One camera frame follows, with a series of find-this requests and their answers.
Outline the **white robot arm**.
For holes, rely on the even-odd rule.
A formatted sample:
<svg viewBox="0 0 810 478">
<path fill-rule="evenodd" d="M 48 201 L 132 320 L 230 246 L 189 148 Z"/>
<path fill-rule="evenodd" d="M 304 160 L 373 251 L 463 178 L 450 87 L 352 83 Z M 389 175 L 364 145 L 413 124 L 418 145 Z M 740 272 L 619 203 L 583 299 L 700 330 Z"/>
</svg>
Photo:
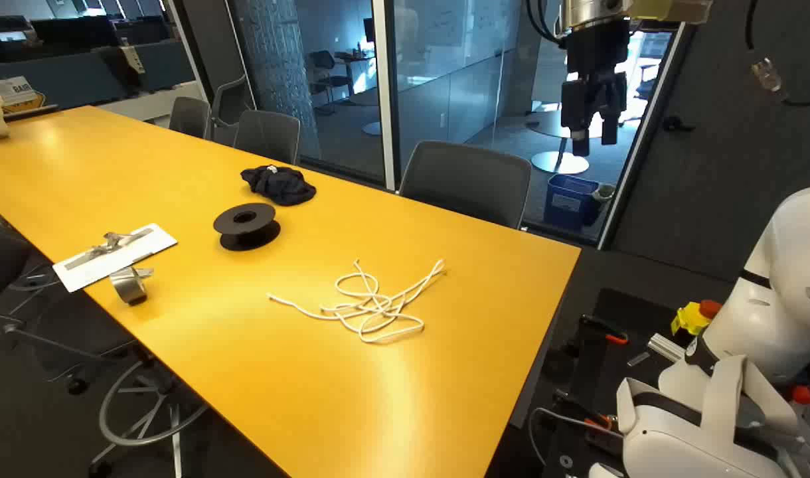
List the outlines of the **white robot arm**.
<svg viewBox="0 0 810 478">
<path fill-rule="evenodd" d="M 810 0 L 718 0 L 680 31 L 554 348 L 615 316 L 606 290 L 655 314 L 706 294 L 722 310 L 700 353 L 746 355 L 780 384 L 810 367 Z"/>
</svg>

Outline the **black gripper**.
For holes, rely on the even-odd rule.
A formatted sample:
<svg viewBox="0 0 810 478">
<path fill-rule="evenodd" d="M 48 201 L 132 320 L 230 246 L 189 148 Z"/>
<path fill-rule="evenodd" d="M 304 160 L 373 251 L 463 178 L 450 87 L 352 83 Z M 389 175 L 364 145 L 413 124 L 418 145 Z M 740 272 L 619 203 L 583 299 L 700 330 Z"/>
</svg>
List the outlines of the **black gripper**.
<svg viewBox="0 0 810 478">
<path fill-rule="evenodd" d="M 576 29 L 564 39 L 567 80 L 562 83 L 562 124 L 571 129 L 574 156 L 588 156 L 588 118 L 603 117 L 603 145 L 619 142 L 619 117 L 625 108 L 625 59 L 629 24 L 599 21 Z"/>
</svg>

